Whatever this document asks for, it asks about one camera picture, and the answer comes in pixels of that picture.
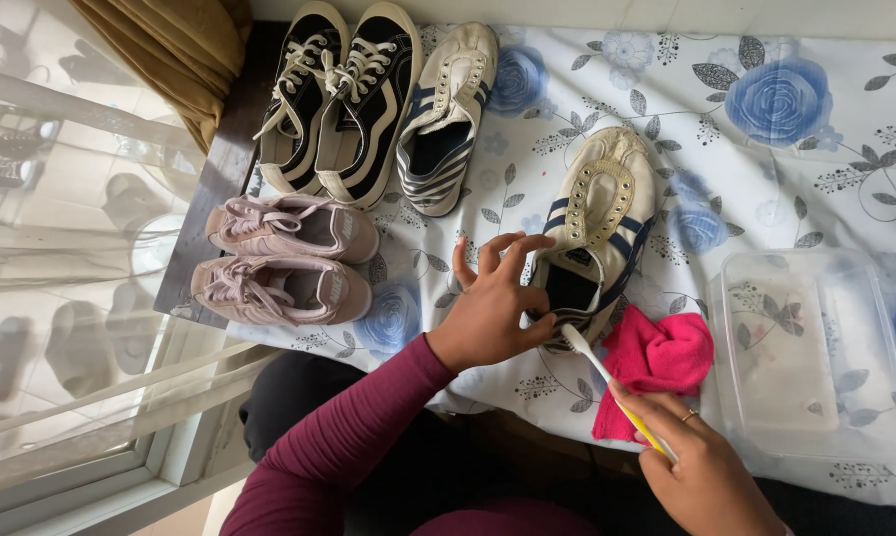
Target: ring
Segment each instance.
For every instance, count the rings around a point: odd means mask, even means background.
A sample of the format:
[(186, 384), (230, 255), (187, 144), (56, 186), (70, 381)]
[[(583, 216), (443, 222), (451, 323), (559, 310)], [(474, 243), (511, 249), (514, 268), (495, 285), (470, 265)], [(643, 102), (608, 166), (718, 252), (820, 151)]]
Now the ring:
[(680, 419), (680, 420), (683, 421), (683, 422), (685, 422), (685, 421), (686, 421), (687, 419), (689, 419), (690, 417), (693, 417), (694, 415), (699, 415), (699, 414), (700, 414), (699, 411), (697, 411), (697, 410), (695, 410), (695, 409), (693, 409), (693, 408), (689, 408), (689, 415), (687, 415), (686, 417), (683, 417), (683, 418)]

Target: black pants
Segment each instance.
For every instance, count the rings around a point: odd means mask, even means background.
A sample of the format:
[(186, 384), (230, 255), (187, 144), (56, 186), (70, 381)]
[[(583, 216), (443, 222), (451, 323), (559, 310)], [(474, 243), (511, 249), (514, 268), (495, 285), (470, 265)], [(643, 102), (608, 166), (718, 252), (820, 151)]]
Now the black pants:
[[(365, 376), (303, 352), (266, 366), (240, 408), (254, 462), (294, 424)], [(757, 479), (775, 512), (797, 536), (896, 536), (896, 506), (872, 506), (792, 484)], [(686, 534), (649, 486), (628, 475), (569, 481), (543, 494), (517, 491), (504, 465), (467, 435), (422, 410), (348, 498), (346, 534), (408, 534), (433, 517), (499, 492), (549, 499), (610, 534)]]

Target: microfiber cloth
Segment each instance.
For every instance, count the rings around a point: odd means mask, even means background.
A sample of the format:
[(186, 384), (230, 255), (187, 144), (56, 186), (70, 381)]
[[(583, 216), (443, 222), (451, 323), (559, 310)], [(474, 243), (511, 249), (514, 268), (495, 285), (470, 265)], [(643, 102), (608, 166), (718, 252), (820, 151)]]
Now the microfiber cloth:
[[(603, 366), (636, 395), (696, 396), (713, 364), (713, 337), (696, 313), (669, 315), (652, 323), (635, 305), (627, 305), (603, 347), (608, 350)], [(605, 391), (591, 430), (594, 439), (633, 441), (635, 430), (610, 391)]]

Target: maroon shirt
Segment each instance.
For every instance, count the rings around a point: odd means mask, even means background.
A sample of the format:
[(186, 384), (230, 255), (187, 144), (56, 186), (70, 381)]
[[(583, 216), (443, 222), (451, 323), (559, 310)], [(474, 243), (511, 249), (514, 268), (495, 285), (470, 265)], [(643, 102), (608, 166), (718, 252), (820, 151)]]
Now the maroon shirt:
[[(345, 498), (454, 374), (419, 335), (392, 359), (300, 420), (246, 479), (221, 536), (343, 532)], [(414, 536), (597, 534), (570, 510), (495, 499), (432, 519)]]

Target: pink nike sneaker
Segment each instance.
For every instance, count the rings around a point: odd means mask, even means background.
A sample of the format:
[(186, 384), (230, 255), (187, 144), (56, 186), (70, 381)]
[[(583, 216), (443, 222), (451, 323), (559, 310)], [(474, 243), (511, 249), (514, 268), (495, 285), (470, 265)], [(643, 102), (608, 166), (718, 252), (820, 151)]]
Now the pink nike sneaker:
[(233, 198), (210, 213), (206, 235), (234, 255), (297, 254), (348, 264), (369, 262), (380, 242), (367, 215), (302, 194)]
[(348, 323), (372, 306), (372, 287), (352, 268), (299, 255), (200, 262), (190, 292), (204, 307), (247, 324)]

